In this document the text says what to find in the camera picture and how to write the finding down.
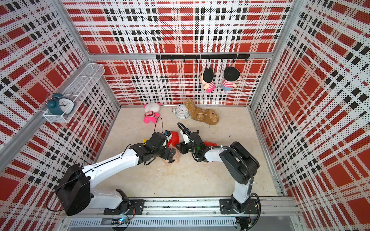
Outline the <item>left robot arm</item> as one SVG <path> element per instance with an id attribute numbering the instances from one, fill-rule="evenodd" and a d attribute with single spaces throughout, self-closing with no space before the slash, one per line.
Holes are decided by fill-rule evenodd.
<path id="1" fill-rule="evenodd" d="M 157 157 L 171 162 L 176 153 L 169 147 L 171 138 L 170 131 L 155 132 L 149 140 L 129 144 L 114 157 L 84 167 L 78 164 L 70 166 L 55 191 L 65 214 L 74 216 L 86 209 L 103 209 L 106 215 L 126 213 L 132 205 L 122 190 L 102 193 L 95 187 L 125 169 L 142 163 L 150 164 Z"/>

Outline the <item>pink piggy bank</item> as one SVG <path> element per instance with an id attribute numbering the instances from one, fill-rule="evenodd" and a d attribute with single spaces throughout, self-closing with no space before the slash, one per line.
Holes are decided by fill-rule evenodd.
<path id="1" fill-rule="evenodd" d="M 166 166 L 170 166 L 171 164 L 173 164 L 173 163 L 178 163 L 179 162 L 179 159 L 180 159 L 180 157 L 181 157 L 181 153 L 180 153 L 180 151 L 177 149 L 177 148 L 173 148 L 173 150 L 175 150 L 175 154 L 174 154 L 174 156 L 173 156 L 173 158 L 172 158 L 172 160 L 166 160 L 165 161 L 165 163 L 166 163 Z"/>

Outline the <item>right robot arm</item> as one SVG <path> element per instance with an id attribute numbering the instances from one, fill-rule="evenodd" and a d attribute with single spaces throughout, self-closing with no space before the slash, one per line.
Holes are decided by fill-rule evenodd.
<path id="1" fill-rule="evenodd" d="M 261 202 L 252 193 L 254 176 L 260 167 L 257 159 L 238 141 L 229 146 L 207 145 L 199 132 L 182 131 L 184 141 L 177 145 L 182 154 L 191 153 L 197 162 L 222 162 L 235 181 L 231 199 L 220 200 L 222 214 L 261 213 Z"/>

